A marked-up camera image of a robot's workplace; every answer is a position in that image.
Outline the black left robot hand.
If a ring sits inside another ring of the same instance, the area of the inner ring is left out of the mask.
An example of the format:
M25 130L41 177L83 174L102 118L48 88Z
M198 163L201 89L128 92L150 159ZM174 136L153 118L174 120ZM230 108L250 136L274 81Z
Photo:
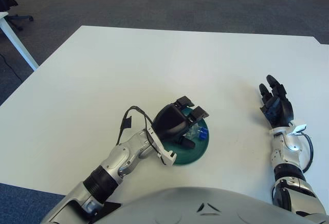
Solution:
M155 117L152 128L162 142L176 143L185 149L195 148L195 142L187 138L186 134L199 121L209 116L200 106L197 106L187 115L186 108L193 107L192 101L183 96L174 103L165 106Z

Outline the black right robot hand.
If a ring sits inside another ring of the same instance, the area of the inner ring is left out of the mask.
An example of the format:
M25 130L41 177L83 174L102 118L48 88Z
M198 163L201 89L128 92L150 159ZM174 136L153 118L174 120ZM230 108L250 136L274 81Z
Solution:
M286 90L272 75L267 75L266 80L271 92L262 83L259 85L263 106L260 110L268 120L272 128L289 127L294 119L294 112L291 102L286 97Z

